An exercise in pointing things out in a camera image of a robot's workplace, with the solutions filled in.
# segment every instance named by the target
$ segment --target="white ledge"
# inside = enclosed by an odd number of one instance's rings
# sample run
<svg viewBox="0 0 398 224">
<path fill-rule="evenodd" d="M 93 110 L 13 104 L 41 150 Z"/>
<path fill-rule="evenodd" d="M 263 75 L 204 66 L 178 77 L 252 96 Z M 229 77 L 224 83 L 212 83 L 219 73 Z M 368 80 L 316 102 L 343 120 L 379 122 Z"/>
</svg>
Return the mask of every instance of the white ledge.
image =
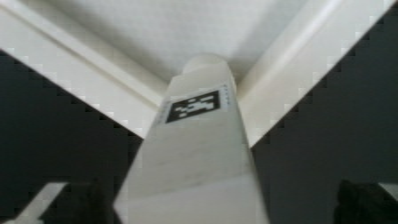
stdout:
<svg viewBox="0 0 398 224">
<path fill-rule="evenodd" d="M 382 17 L 395 0 L 309 0 L 238 86 L 251 146 Z"/>
</svg>

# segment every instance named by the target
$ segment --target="white ceiling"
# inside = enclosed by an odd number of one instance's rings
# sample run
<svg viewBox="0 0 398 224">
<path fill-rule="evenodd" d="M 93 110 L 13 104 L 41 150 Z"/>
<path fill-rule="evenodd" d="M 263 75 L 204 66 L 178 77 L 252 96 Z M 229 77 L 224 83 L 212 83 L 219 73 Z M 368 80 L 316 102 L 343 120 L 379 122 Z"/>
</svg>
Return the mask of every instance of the white ceiling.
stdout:
<svg viewBox="0 0 398 224">
<path fill-rule="evenodd" d="M 46 0 L 169 81 L 215 53 L 240 80 L 308 0 Z"/>
</svg>

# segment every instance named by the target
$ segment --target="black background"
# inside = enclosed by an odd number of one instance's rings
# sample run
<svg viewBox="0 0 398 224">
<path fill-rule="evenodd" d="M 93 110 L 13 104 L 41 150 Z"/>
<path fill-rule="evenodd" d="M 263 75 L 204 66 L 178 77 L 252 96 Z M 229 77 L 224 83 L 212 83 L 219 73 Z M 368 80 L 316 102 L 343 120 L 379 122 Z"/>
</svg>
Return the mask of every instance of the black background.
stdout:
<svg viewBox="0 0 398 224">
<path fill-rule="evenodd" d="M 332 223 L 341 179 L 398 183 L 396 11 L 252 148 L 272 224 Z M 4 53 L 0 121 L 0 222 L 48 181 L 98 180 L 110 205 L 142 139 Z"/>
</svg>

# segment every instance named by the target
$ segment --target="white frame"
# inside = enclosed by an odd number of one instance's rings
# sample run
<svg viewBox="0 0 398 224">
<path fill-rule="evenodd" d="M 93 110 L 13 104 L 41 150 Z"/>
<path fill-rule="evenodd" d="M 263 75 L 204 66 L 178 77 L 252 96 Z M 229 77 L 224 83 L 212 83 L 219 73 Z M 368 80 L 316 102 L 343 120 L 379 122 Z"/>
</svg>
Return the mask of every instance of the white frame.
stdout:
<svg viewBox="0 0 398 224">
<path fill-rule="evenodd" d="M 251 146 L 395 2 L 308 1 L 238 85 Z M 167 83 L 45 1 L 0 0 L 0 27 L 0 49 L 144 138 Z"/>
</svg>

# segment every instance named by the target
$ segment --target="white beam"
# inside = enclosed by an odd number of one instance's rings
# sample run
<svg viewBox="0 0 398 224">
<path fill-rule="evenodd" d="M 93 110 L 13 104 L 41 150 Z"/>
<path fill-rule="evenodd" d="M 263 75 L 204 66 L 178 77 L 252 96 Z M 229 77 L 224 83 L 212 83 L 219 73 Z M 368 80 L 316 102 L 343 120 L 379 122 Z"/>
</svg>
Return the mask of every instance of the white beam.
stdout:
<svg viewBox="0 0 398 224">
<path fill-rule="evenodd" d="M 4 51 L 144 137 L 164 81 L 43 1 L 0 1 L 0 26 Z"/>
<path fill-rule="evenodd" d="M 395 0 L 311 0 L 238 86 L 251 146 L 316 85 Z"/>
</svg>

